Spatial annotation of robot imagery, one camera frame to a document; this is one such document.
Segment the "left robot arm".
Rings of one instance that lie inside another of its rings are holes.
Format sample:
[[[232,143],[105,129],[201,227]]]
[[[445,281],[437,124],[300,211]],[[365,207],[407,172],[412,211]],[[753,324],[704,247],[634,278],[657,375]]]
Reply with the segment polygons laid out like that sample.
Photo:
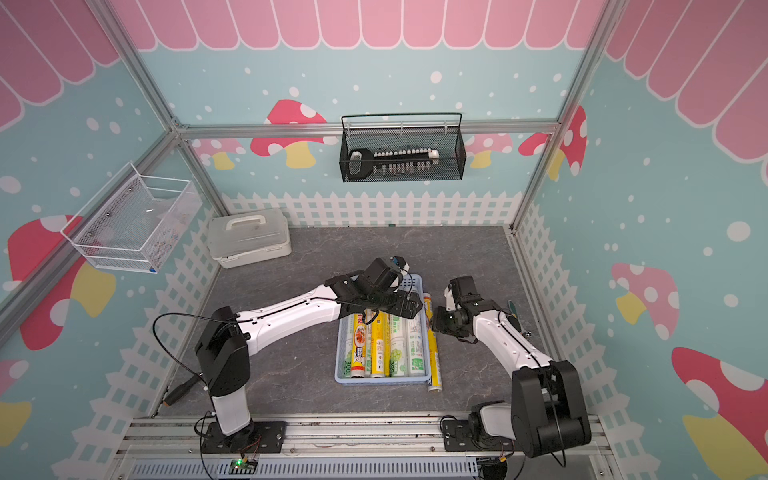
[[[232,437],[252,430],[246,396],[252,356],[292,334],[351,314],[418,317],[421,295],[401,287],[409,277],[404,258],[377,258],[364,270],[334,276],[305,294],[268,307],[239,313],[229,307],[216,310],[194,352],[221,434]]]

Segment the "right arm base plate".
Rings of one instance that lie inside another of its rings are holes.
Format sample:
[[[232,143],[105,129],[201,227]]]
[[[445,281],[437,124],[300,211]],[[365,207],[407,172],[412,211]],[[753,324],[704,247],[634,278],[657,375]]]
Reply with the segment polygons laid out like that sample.
[[[491,435],[475,417],[458,419],[452,415],[439,420],[444,448],[448,452],[498,451],[513,453],[515,441],[502,436]]]

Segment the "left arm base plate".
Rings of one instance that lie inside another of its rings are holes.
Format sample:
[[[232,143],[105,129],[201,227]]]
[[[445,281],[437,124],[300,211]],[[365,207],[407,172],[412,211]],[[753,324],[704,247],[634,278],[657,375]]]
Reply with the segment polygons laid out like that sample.
[[[204,454],[277,454],[286,437],[285,421],[251,421],[240,431],[224,435],[218,422],[207,427],[201,451]]]

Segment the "yellow plastic wrap roll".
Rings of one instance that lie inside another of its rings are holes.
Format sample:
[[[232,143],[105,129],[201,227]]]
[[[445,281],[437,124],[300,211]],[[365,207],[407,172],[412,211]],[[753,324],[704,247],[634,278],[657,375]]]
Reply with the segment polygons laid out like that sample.
[[[441,392],[443,390],[443,384],[439,366],[438,345],[435,333],[432,329],[433,302],[429,293],[424,293],[424,310],[427,318],[427,339],[431,373],[428,382],[428,391],[430,393]]]
[[[363,378],[365,376],[367,326],[362,313],[353,315],[352,321],[352,356],[350,363],[350,377]]]

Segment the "white green plastic wrap roll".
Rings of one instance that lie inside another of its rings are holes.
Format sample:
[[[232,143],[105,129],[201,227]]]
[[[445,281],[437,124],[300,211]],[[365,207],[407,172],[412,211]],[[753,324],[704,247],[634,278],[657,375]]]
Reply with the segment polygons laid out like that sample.
[[[423,329],[418,318],[408,320],[408,371],[410,376],[425,375]]]

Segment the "light blue plastic basket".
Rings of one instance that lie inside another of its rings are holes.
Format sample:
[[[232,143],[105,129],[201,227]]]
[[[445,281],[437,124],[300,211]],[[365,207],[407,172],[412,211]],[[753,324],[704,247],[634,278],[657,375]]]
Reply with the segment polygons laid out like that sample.
[[[421,300],[424,302],[424,289],[423,289],[423,282],[422,278],[418,274],[410,274],[409,279],[404,279],[403,284],[400,287],[401,290],[405,290],[408,287],[412,287],[421,297]],[[388,368],[387,368],[387,376],[383,378],[373,378],[371,376],[371,325],[368,325],[367,330],[367,341],[366,341],[366,359],[365,359],[365,376],[363,378],[343,378],[342,377],[342,364],[343,364],[343,349],[344,349],[344,337],[345,337],[345,330],[347,327],[347,318],[343,318],[339,321],[339,327],[338,327],[338,335],[337,335],[337,351],[336,351],[336,359],[335,359],[335,367],[334,367],[334,377],[337,383],[347,386],[362,386],[362,385],[399,385],[399,384],[417,384],[417,383],[428,383],[431,373],[430,373],[430,362],[429,362],[429,351],[428,351],[428,339],[427,339],[427,318],[424,310],[424,306],[421,310],[421,312],[415,317],[418,318],[421,322],[421,326],[423,329],[423,348],[424,348],[424,360],[425,360],[425,375],[424,376],[410,376],[409,371],[406,376],[404,377],[391,377],[390,376],[390,367],[389,367],[389,360],[390,360],[390,314],[387,314],[389,316],[389,333],[387,335],[388,340]],[[408,349],[408,320],[404,319],[406,321],[406,329],[407,329],[407,358],[409,354]]]

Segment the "yellow green wrap roll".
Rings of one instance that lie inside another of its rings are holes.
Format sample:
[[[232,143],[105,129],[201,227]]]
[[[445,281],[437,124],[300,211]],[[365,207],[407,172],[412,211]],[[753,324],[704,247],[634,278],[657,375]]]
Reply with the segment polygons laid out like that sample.
[[[383,378],[387,376],[389,316],[386,313],[375,312],[371,323],[371,376]]]

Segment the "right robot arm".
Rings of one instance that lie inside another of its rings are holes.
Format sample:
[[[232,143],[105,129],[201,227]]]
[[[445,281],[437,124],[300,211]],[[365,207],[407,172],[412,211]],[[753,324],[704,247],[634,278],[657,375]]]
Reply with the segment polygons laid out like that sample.
[[[511,379],[509,402],[476,405],[469,416],[478,442],[508,439],[528,458],[563,454],[592,441],[576,368],[538,350],[522,333],[516,314],[483,298],[471,276],[452,279],[446,305],[430,320],[436,333],[482,343]]]

